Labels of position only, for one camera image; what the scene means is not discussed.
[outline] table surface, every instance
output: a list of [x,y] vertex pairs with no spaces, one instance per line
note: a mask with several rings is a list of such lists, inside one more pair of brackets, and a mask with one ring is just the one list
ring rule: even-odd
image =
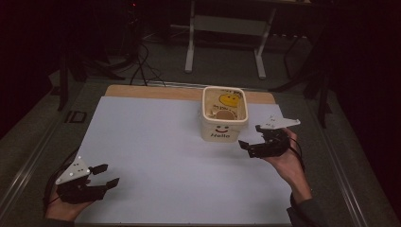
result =
[[[116,188],[85,210],[87,224],[289,224],[289,186],[238,143],[200,137],[202,89],[112,85],[101,98],[78,155],[109,169],[90,177]],[[280,115],[269,93],[246,92],[250,127],[238,139],[263,139],[254,127]]]

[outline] cartoon face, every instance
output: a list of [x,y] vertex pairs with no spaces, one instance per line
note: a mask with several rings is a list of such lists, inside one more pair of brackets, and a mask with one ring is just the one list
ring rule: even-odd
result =
[[216,132],[225,133],[229,128],[228,126],[216,126]]
[[221,95],[218,100],[226,106],[237,107],[239,96],[233,94],[226,94],[226,95]]

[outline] wooden table edge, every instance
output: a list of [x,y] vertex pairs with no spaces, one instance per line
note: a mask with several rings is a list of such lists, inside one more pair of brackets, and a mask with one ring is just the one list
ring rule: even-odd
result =
[[[200,101],[203,89],[178,87],[150,87],[113,84],[106,90],[105,96],[162,98]],[[244,91],[248,103],[275,104],[271,93]]]

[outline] table leg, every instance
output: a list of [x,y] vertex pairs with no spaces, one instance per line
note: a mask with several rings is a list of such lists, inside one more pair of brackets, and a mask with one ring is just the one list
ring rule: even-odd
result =
[[194,62],[194,20],[195,20],[195,1],[191,1],[191,18],[189,20],[189,45],[186,52],[185,73],[192,73]]
[[266,40],[269,37],[271,23],[273,22],[275,12],[276,12],[276,9],[271,10],[270,18],[266,22],[265,31],[263,32],[263,35],[262,35],[262,41],[260,42],[259,47],[254,50],[254,59],[256,61],[257,74],[260,79],[266,78],[265,67],[263,65],[263,60],[262,60],[262,53],[263,53],[263,49],[265,48]]

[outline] plastic container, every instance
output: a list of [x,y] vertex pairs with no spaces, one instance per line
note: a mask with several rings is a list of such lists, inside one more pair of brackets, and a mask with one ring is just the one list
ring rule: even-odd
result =
[[203,140],[232,143],[247,126],[247,100],[241,89],[217,86],[203,89],[201,102]]

